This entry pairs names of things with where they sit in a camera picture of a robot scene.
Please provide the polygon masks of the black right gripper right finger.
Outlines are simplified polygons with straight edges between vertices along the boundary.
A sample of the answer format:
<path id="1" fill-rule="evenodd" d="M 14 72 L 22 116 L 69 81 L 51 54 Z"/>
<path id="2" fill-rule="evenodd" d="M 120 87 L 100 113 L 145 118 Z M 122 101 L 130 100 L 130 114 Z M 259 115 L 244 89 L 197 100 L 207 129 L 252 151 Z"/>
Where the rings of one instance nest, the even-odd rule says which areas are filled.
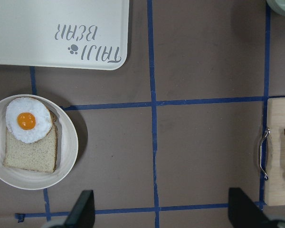
<path id="1" fill-rule="evenodd" d="M 273 227 L 273 223 L 241 188 L 228 191 L 228 219 L 234 228 Z"/>

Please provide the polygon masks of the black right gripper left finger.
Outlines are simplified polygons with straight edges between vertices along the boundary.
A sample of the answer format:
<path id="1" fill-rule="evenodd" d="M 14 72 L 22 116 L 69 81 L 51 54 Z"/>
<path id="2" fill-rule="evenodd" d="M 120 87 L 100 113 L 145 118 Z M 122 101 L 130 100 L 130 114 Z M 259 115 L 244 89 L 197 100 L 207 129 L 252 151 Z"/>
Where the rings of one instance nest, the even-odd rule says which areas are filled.
<path id="1" fill-rule="evenodd" d="M 92 228 L 95 224 L 95 200 L 93 190 L 81 192 L 64 222 L 65 228 Z"/>

